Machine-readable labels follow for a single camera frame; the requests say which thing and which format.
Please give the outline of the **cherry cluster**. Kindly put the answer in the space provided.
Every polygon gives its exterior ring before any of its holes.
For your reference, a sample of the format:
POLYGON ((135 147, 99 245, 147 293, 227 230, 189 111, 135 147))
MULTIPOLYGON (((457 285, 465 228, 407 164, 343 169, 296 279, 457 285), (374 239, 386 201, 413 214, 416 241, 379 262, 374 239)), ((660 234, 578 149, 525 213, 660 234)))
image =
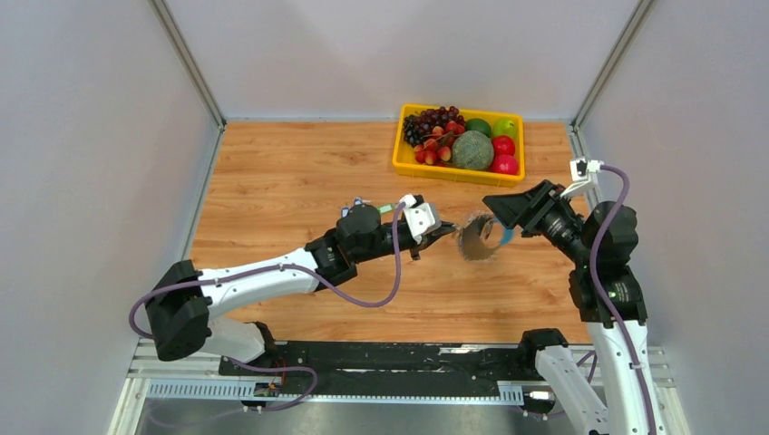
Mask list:
POLYGON ((466 132, 461 123, 449 121, 445 126, 424 124, 405 135, 419 164, 446 166, 453 158, 453 145, 466 132))

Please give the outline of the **dark grape bunch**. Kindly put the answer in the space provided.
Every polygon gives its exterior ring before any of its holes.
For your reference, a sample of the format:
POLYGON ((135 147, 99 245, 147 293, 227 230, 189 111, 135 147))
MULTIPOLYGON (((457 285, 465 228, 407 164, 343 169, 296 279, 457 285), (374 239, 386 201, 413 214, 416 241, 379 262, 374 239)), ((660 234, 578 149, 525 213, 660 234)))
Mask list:
POLYGON ((415 147, 423 144, 431 137, 440 137, 441 132, 434 133, 433 130, 439 127, 446 132, 449 129, 455 132, 454 124, 464 127, 466 119, 461 111, 455 107, 440 106, 437 109, 428 108, 421 111, 410 111, 403 116, 402 133, 404 141, 415 147))

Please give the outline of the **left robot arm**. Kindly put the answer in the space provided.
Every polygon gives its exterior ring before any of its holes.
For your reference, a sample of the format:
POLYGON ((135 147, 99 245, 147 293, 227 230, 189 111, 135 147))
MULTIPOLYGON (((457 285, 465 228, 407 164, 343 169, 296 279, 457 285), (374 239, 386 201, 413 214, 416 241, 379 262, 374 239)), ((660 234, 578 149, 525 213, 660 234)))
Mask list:
POLYGON ((209 353, 241 361, 256 375, 268 374, 277 364, 268 328, 227 315, 258 302, 321 290, 358 306, 389 304, 401 284, 402 252, 417 260, 423 250, 456 230, 420 195, 402 197, 392 210, 392 220, 384 222, 380 208, 358 201, 323 236, 256 263, 198 269, 189 260, 176 262, 132 308, 130 325, 137 325, 134 316, 143 308, 150 329, 137 333, 153 340, 161 361, 209 353), (341 284, 356 277, 359 264, 387 256, 395 261, 395 278, 382 300, 367 302, 341 291, 341 284))

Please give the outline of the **yellow plastic bin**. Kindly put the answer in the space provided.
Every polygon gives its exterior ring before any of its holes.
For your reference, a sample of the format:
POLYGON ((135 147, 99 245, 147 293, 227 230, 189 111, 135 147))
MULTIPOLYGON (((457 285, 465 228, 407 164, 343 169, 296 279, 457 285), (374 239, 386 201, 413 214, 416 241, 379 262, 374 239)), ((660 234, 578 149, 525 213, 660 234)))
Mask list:
MULTIPOLYGON (((428 108, 437 109, 435 105, 424 105, 417 103, 406 103, 402 106, 401 117, 410 111, 421 111, 428 108)), ((411 145, 407 144, 402 133, 402 124, 398 128, 398 137, 395 140, 392 163, 396 172, 400 175, 410 177, 422 177, 430 179, 446 179, 450 181, 466 182, 473 184, 483 184, 498 187, 514 187, 523 181, 525 177, 525 145, 523 140, 523 118, 519 114, 498 112, 498 111, 480 111, 459 109, 466 120, 472 118, 484 119, 493 126, 500 118, 511 118, 520 123, 517 137, 514 139, 516 152, 514 157, 520 163, 520 172, 517 176, 503 175, 487 170, 469 170, 459 169, 453 161, 446 166, 430 166, 419 164, 414 159, 414 152, 411 145)))

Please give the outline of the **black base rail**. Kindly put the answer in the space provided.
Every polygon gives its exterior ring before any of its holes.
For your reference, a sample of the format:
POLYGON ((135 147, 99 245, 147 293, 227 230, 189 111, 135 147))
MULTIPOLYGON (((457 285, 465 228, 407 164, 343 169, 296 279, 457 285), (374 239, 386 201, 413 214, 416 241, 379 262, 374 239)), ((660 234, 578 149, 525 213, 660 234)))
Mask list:
POLYGON ((254 364, 314 369, 317 396, 483 398, 499 396, 500 382, 545 382, 516 344, 290 341, 254 364))

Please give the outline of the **cantaloupe melon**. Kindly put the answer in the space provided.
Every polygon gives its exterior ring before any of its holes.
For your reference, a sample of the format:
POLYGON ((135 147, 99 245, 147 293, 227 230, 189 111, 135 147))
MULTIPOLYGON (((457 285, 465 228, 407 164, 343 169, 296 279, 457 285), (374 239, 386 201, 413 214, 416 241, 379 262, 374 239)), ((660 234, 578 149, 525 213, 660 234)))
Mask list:
POLYGON ((483 133, 468 130, 453 144, 453 164, 459 169, 487 170, 494 159, 491 140, 483 133))

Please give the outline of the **dark green lime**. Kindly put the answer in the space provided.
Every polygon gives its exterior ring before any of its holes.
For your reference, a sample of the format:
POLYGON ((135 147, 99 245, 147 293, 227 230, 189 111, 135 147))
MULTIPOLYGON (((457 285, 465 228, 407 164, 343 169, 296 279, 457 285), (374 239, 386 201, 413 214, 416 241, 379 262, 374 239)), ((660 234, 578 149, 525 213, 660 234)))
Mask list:
POLYGON ((467 131, 477 131, 487 138, 492 136, 492 126, 489 122, 480 118, 472 118, 465 121, 464 127, 467 131))

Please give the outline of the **green apple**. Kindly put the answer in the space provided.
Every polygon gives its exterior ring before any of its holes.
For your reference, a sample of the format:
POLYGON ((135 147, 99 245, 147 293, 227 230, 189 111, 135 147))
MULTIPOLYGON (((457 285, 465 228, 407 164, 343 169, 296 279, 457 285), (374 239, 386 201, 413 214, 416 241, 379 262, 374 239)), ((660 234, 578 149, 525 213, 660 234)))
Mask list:
POLYGON ((492 126, 492 136, 497 138, 506 136, 511 139, 517 137, 520 123, 511 118, 500 118, 492 126))

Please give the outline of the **metal key organizer blue handle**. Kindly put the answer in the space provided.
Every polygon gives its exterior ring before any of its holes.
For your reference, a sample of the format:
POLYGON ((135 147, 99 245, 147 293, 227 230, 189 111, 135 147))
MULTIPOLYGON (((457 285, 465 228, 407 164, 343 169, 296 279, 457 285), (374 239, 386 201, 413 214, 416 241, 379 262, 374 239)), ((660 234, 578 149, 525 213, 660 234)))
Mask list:
POLYGON ((456 243, 461 257, 468 262, 488 262, 509 245, 515 231, 506 228, 491 212, 475 212, 458 226, 456 243))

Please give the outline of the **red apple upper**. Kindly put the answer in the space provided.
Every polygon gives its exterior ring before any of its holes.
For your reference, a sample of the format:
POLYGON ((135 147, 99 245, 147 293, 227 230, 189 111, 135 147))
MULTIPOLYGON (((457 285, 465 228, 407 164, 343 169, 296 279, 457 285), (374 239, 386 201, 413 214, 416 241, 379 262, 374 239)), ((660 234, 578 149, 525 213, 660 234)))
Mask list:
POLYGON ((506 135, 500 135, 492 138, 492 146, 495 156, 514 156, 516 152, 516 144, 514 139, 506 135))

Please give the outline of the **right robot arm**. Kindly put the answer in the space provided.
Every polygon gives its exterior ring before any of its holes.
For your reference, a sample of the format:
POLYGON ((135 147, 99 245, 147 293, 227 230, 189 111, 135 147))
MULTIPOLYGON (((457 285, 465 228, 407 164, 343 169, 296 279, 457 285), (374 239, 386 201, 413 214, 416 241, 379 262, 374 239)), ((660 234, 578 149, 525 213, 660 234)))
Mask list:
POLYGON ((628 188, 615 201, 582 217, 567 189, 548 180, 517 194, 490 195, 485 206, 506 228, 525 237, 545 237, 573 265, 569 292, 586 324, 606 395, 577 374, 557 329, 527 331, 518 365, 530 378, 544 378, 579 434, 663 434, 647 349, 647 308, 629 260, 638 244, 637 213, 625 206, 628 188))

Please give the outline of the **red apple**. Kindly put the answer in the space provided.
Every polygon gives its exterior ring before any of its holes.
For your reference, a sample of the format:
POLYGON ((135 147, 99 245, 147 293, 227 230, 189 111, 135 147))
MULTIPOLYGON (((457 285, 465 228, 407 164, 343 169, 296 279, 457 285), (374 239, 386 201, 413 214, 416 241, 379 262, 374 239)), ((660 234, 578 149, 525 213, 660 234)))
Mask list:
POLYGON ((495 156, 514 156, 516 152, 516 144, 514 139, 506 135, 500 135, 492 138, 492 146, 495 156))
POLYGON ((520 163, 509 154, 496 155, 489 167, 490 172, 517 176, 520 172, 520 163))

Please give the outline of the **red apple lower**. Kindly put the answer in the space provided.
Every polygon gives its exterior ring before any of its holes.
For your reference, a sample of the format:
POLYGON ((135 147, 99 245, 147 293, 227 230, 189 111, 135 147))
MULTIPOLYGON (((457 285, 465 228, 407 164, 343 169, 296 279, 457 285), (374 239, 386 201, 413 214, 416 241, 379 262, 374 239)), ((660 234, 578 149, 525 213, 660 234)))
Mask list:
POLYGON ((489 167, 490 172, 517 176, 520 172, 520 163, 509 154, 496 155, 489 167))

